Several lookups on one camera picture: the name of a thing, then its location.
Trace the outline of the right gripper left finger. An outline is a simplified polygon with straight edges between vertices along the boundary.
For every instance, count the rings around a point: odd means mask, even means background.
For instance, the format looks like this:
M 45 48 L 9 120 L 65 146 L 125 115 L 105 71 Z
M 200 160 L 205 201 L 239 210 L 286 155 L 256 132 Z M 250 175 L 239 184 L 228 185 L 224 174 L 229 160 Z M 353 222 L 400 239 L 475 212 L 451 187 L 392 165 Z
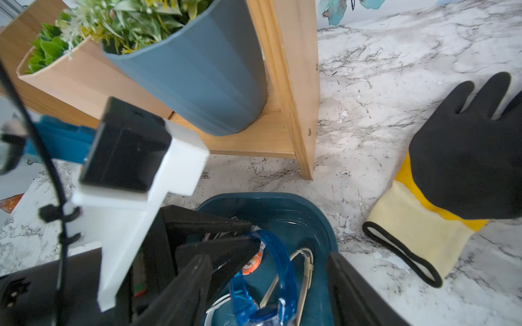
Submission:
M 146 292 L 136 297 L 132 325 L 200 325 L 206 309 L 212 260 L 195 255 L 179 273 L 170 255 L 145 261 Z

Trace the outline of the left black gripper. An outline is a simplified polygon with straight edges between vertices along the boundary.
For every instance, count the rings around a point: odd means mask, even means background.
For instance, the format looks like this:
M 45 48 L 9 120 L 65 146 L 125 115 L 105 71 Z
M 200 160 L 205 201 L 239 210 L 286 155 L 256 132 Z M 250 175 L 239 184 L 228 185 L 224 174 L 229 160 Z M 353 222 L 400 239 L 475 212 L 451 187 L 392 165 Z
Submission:
M 176 276 L 169 238 L 179 207 L 155 218 L 142 212 L 87 207 L 73 221 L 80 233 L 102 243 L 67 259 L 65 295 L 56 305 L 58 261 L 1 277 L 2 325 L 175 325 L 175 304 L 165 289 Z

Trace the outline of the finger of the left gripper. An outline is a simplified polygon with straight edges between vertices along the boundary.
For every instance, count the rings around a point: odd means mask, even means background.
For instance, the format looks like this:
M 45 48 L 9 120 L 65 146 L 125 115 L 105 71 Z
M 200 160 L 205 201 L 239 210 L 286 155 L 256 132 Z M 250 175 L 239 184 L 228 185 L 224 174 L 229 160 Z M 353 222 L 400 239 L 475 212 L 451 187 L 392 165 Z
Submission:
M 214 302 L 232 278 L 242 270 L 260 249 L 261 241 L 242 235 L 199 243 L 183 244 L 175 250 L 178 271 L 196 255 L 208 255 L 212 263 L 208 302 Z
M 180 206 L 164 206 L 162 217 L 169 241 L 175 245 L 187 243 L 192 234 L 249 232 L 252 224 L 245 220 L 217 217 Z

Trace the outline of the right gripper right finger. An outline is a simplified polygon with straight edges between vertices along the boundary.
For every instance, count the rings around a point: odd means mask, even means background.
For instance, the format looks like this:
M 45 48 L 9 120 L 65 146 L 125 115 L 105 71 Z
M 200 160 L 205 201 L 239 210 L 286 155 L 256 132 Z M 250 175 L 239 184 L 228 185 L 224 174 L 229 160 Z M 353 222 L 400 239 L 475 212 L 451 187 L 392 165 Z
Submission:
M 329 253 L 326 271 L 335 325 L 408 324 L 340 253 Z

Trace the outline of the white orange watch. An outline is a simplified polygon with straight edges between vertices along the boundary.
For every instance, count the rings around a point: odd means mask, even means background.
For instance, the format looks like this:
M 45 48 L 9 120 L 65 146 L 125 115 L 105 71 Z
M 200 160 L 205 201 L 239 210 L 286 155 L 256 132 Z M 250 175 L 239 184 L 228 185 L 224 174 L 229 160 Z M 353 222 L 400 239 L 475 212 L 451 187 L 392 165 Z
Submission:
M 259 266 L 262 263 L 265 248 L 266 245 L 263 242 L 261 242 L 257 254 L 253 258 L 251 258 L 245 266 L 243 266 L 241 271 L 243 276 L 249 275 L 259 268 Z

